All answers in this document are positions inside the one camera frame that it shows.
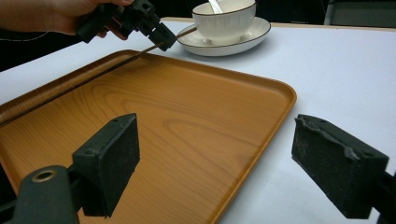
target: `white table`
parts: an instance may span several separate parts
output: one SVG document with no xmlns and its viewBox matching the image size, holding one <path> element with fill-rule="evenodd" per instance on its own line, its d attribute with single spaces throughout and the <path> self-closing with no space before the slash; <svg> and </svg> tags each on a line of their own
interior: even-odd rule
<svg viewBox="0 0 396 224">
<path fill-rule="evenodd" d="M 178 33 L 187 22 L 167 21 Z M 151 42 L 139 33 L 79 43 L 0 73 L 0 104 L 121 49 Z M 326 119 L 390 157 L 396 170 L 396 32 L 273 27 L 256 48 L 233 56 L 192 55 L 178 43 L 151 53 L 290 84 L 298 100 L 220 223 L 376 223 L 343 217 L 291 159 L 294 118 Z"/>
</svg>

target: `wooden tray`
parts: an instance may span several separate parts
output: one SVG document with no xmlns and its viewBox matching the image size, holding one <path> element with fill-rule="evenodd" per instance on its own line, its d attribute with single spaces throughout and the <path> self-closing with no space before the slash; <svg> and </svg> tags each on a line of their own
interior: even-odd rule
<svg viewBox="0 0 396 224">
<path fill-rule="evenodd" d="M 81 223 L 214 223 L 296 101 L 285 83 L 121 51 L 0 106 L 1 162 L 17 190 L 109 120 L 137 114 L 141 161 L 113 217 Z"/>
</svg>

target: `spoon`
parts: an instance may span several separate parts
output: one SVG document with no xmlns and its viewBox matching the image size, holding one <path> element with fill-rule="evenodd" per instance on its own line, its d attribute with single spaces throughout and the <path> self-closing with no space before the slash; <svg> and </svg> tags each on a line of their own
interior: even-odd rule
<svg viewBox="0 0 396 224">
<path fill-rule="evenodd" d="M 218 1 L 216 1 L 216 0 L 209 0 L 209 4 L 210 4 L 210 6 L 212 6 L 212 8 L 213 8 L 213 13 L 215 13 L 215 14 L 220 14 L 220 13 L 222 13 L 222 10 L 221 10 L 221 8 L 220 8 L 220 6 L 219 6 L 219 4 L 218 4 Z"/>
</svg>

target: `human hand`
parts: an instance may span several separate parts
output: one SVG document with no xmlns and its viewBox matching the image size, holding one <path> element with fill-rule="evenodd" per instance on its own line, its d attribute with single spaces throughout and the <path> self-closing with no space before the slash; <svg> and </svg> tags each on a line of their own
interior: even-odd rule
<svg viewBox="0 0 396 224">
<path fill-rule="evenodd" d="M 58 32 L 74 35 L 78 25 L 99 4 L 113 3 L 129 6 L 134 0 L 1 0 L 0 28 L 17 32 Z M 117 32 L 115 22 L 106 28 L 118 37 L 126 39 Z M 106 30 L 98 33 L 106 36 Z"/>
</svg>

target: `white saucer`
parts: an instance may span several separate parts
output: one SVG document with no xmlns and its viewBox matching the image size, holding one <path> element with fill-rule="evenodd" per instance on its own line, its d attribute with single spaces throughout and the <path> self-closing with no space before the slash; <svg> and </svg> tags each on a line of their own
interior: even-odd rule
<svg viewBox="0 0 396 224">
<path fill-rule="evenodd" d="M 190 30 L 195 25 L 191 25 L 180 33 Z M 183 46 L 183 48 L 193 54 L 202 56 L 225 56 L 236 54 L 248 49 L 255 47 L 260 44 L 265 35 L 271 30 L 271 24 L 262 19 L 256 17 L 253 24 L 242 36 L 238 43 L 228 46 L 216 46 L 212 42 L 204 38 L 199 31 L 192 32 L 191 34 L 180 37 L 177 41 Z"/>
</svg>

